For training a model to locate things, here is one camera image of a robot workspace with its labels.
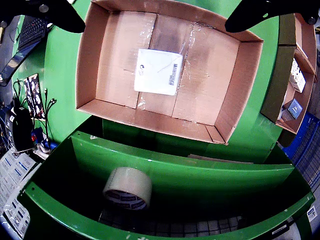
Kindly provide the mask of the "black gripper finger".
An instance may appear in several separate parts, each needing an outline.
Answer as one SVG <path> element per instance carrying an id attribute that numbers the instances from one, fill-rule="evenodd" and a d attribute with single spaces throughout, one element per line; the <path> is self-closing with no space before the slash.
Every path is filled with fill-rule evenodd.
<path id="1" fill-rule="evenodd" d="M 225 30 L 239 33 L 276 16 L 300 14 L 309 25 L 319 18 L 318 0 L 242 0 L 225 22 Z"/>
<path id="2" fill-rule="evenodd" d="M 2 0 L 0 2 L 0 26 L 9 26 L 14 17 L 30 16 L 46 20 L 57 27 L 82 33 L 85 22 L 67 0 Z"/>

